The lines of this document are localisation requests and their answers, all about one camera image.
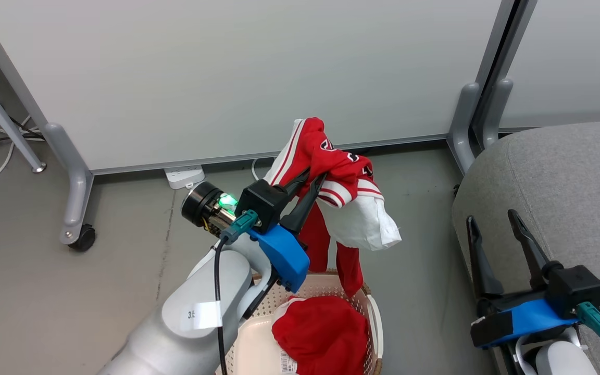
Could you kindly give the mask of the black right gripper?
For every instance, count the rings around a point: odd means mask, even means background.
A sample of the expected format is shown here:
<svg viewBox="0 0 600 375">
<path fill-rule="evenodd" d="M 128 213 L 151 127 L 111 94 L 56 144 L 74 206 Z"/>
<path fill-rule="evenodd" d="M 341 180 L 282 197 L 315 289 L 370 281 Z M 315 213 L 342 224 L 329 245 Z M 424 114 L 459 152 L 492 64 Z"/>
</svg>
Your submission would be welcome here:
<svg viewBox="0 0 600 375">
<path fill-rule="evenodd" d="M 500 313 L 531 301 L 545 301 L 560 318 L 576 315 L 577 306 L 590 302 L 600 311 L 600 279 L 586 266 L 562 268 L 557 261 L 550 261 L 514 209 L 507 211 L 510 228 L 521 244 L 530 273 L 531 289 L 504 293 L 502 283 L 491 268 L 483 249 L 483 238 L 474 216 L 467 217 L 469 259 L 473 279 L 474 296 L 477 298 L 476 314 L 483 317 Z"/>
</svg>

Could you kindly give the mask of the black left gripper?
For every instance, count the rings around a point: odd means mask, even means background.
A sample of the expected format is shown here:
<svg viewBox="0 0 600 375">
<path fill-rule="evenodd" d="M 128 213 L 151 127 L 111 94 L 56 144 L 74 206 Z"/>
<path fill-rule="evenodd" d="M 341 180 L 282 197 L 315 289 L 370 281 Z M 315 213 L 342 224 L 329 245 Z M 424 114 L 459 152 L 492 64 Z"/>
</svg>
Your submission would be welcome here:
<svg viewBox="0 0 600 375">
<path fill-rule="evenodd" d="M 248 210 L 254 211 L 260 222 L 254 225 L 254 230 L 258 233 L 267 233 L 279 222 L 286 204 L 303 188 L 309 176 L 310 169 L 305 169 L 282 186 L 257 180 L 244 188 L 238 199 L 229 194 L 221 194 L 219 206 L 236 217 Z M 305 225 L 326 177 L 327 173 L 322 173 L 309 182 L 307 192 L 298 200 L 291 212 L 280 219 L 280 225 L 294 236 L 298 236 Z"/>
</svg>

